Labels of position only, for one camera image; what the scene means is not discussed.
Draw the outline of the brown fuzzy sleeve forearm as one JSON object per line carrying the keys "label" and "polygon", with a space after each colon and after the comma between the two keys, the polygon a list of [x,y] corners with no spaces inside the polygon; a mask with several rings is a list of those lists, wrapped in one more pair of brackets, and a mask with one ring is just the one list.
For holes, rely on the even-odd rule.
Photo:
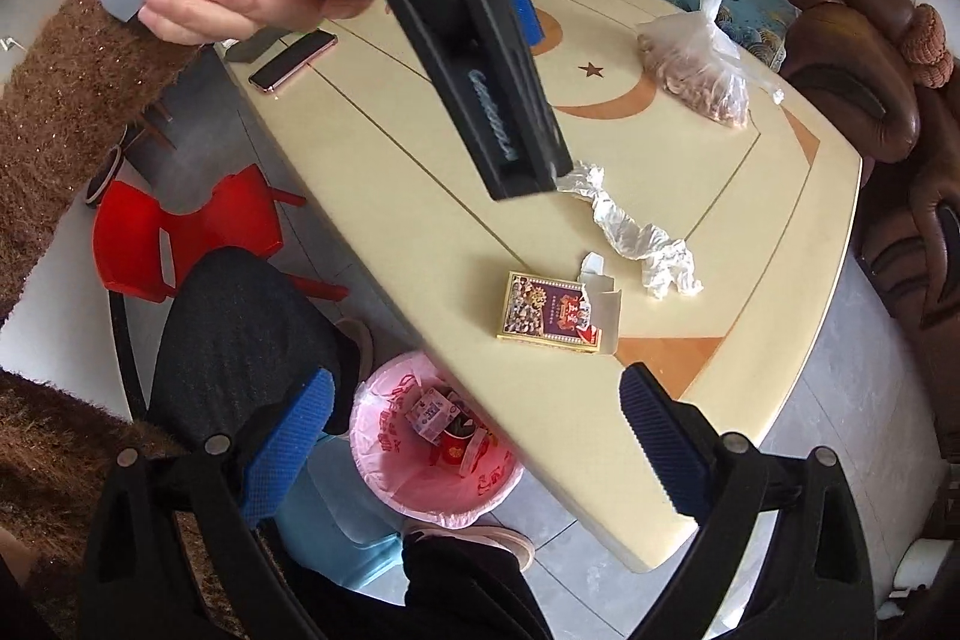
{"label": "brown fuzzy sleeve forearm", "polygon": [[64,0],[46,21],[2,91],[3,315],[125,124],[195,53],[117,21],[99,0]]}

